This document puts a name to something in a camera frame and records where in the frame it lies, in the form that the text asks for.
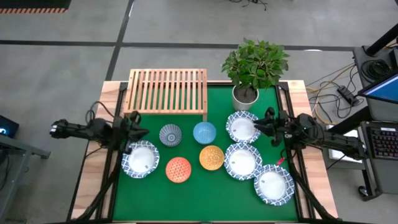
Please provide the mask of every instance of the yellow bowl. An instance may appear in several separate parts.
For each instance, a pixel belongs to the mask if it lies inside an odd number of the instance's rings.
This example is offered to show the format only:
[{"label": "yellow bowl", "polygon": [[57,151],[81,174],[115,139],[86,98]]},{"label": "yellow bowl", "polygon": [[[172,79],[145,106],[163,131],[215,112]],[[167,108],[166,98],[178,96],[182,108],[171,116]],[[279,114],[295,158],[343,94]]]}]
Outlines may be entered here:
[{"label": "yellow bowl", "polygon": [[217,170],[224,163],[224,153],[217,146],[207,146],[201,150],[199,161],[206,170]]}]

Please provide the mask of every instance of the potted plant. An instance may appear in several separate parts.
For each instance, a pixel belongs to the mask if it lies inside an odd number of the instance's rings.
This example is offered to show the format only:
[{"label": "potted plant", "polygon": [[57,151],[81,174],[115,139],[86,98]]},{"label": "potted plant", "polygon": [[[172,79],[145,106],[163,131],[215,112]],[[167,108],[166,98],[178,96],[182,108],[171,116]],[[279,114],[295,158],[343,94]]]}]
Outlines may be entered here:
[{"label": "potted plant", "polygon": [[248,110],[259,98],[259,89],[268,88],[279,82],[283,70],[288,70],[286,57],[281,46],[268,42],[244,39],[238,49],[229,53],[222,65],[235,85],[232,89],[235,110]]}]

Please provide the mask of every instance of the keyboard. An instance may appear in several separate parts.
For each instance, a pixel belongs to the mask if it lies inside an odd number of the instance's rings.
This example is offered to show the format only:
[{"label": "keyboard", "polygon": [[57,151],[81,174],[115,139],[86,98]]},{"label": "keyboard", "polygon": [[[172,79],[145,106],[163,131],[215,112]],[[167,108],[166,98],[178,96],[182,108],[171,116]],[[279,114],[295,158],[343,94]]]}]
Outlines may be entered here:
[{"label": "keyboard", "polygon": [[398,160],[398,131],[371,128],[374,157]]}]

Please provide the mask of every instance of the gray floor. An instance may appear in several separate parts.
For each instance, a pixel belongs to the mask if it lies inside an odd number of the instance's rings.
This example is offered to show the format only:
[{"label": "gray floor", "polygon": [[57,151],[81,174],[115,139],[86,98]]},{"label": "gray floor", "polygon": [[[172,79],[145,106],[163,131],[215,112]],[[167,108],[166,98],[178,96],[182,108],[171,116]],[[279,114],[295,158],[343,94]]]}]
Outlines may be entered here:
[{"label": "gray floor", "polygon": [[[245,1],[136,0],[124,41],[238,44],[250,37],[283,45],[360,46],[398,21],[394,0],[266,2],[264,12],[253,3],[241,7]],[[0,40],[116,41],[126,6],[127,0],[73,0],[66,14],[0,15]],[[47,161],[32,159],[9,217],[29,223],[64,221],[86,141],[52,139],[49,126],[60,118],[84,121],[85,111],[98,99],[113,47],[0,45],[0,52],[0,114],[21,124],[19,139],[52,151]],[[122,48],[112,80],[126,80],[131,68],[207,68],[210,80],[224,80],[220,67],[228,52]],[[287,53],[290,70],[283,79],[306,83],[353,61],[350,52]],[[340,85],[348,81],[348,72],[336,80]],[[360,89],[358,76],[353,81]],[[318,88],[320,82],[310,86]],[[328,88],[324,93],[336,92]],[[325,108],[334,122],[341,121],[333,103]],[[356,193],[363,184],[360,172],[328,173],[340,218],[396,223],[398,196],[362,202]]]}]

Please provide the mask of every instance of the wooden rack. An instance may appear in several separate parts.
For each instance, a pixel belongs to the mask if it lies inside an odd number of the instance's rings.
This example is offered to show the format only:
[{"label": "wooden rack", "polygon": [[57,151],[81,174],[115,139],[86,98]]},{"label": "wooden rack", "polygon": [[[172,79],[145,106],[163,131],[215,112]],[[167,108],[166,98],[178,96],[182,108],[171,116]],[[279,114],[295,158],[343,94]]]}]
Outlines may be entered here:
[{"label": "wooden rack", "polygon": [[207,120],[206,69],[132,69],[124,113],[202,114]]}]

